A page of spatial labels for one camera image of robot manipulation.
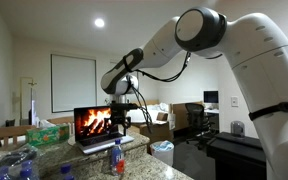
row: ceiling light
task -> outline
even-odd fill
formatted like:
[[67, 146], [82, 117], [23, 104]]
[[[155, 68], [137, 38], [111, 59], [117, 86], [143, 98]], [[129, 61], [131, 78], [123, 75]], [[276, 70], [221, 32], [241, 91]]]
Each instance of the ceiling light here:
[[96, 25], [97, 27], [99, 27], [99, 28], [104, 27], [104, 25], [105, 25], [104, 20], [101, 19], [101, 18], [97, 18], [97, 19], [95, 20], [95, 25]]

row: trash can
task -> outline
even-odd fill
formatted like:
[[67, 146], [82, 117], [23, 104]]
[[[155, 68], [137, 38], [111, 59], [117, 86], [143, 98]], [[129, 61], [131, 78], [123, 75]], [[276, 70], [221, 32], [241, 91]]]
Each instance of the trash can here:
[[[162, 143], [167, 143], [167, 149], [161, 147]], [[161, 160], [169, 166], [173, 166], [174, 145], [169, 141], [157, 141], [150, 145], [153, 157]]]

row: white trash can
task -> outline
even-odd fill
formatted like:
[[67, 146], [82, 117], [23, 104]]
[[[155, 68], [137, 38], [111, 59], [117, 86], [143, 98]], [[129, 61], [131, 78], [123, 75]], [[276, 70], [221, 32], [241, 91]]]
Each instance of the white trash can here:
[[173, 145], [173, 143], [170, 143], [169, 146], [171, 146], [171, 148], [167, 149], [167, 150], [163, 150], [163, 149], [158, 150], [158, 149], [154, 148], [155, 146], [159, 146], [162, 143], [163, 143], [163, 141], [157, 141], [155, 143], [152, 143], [150, 145], [151, 154], [153, 157], [161, 160], [165, 164], [167, 164], [169, 166], [173, 166], [174, 145]]

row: projector screen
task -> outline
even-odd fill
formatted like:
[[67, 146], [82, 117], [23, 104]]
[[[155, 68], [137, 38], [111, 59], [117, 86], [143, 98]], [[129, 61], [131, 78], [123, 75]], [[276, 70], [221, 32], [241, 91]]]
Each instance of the projector screen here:
[[51, 54], [52, 112], [96, 106], [96, 61]]

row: black cabinet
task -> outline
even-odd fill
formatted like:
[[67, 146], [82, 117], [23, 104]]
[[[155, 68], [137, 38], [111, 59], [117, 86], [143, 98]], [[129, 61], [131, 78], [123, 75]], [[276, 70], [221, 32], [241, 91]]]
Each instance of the black cabinet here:
[[208, 142], [206, 153], [215, 159], [216, 180], [266, 180], [266, 157], [259, 139], [222, 132]]

